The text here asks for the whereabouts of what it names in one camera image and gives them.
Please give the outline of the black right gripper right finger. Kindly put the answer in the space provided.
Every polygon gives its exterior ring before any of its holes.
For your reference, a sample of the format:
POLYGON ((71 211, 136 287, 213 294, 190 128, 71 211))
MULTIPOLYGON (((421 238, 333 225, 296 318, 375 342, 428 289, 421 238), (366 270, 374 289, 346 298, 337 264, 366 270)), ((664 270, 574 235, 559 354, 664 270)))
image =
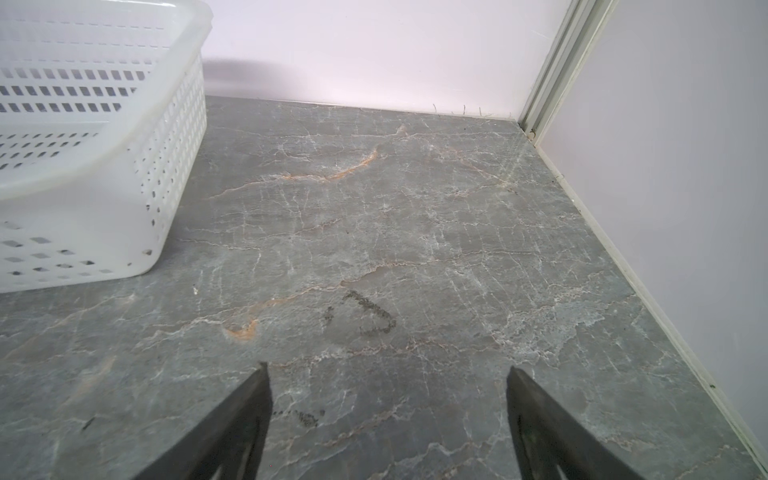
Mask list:
POLYGON ((508 423, 523 479, 638 479, 524 370, 511 367, 508 423))

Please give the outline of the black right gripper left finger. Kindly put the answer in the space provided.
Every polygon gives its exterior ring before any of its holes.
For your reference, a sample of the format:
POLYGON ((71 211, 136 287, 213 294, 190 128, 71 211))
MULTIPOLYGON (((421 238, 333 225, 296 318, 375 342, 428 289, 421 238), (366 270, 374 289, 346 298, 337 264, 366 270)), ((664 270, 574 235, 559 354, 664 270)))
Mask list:
POLYGON ((255 479, 273 398, 268 364, 256 371, 138 479, 255 479))

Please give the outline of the white perforated plastic basket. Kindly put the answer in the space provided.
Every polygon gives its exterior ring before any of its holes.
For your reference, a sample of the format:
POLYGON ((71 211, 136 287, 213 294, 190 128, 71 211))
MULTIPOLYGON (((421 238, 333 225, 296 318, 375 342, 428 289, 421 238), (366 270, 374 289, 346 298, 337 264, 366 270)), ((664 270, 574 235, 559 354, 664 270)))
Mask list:
POLYGON ((158 261, 206 131, 201 1, 1 5, 1 289, 158 261))

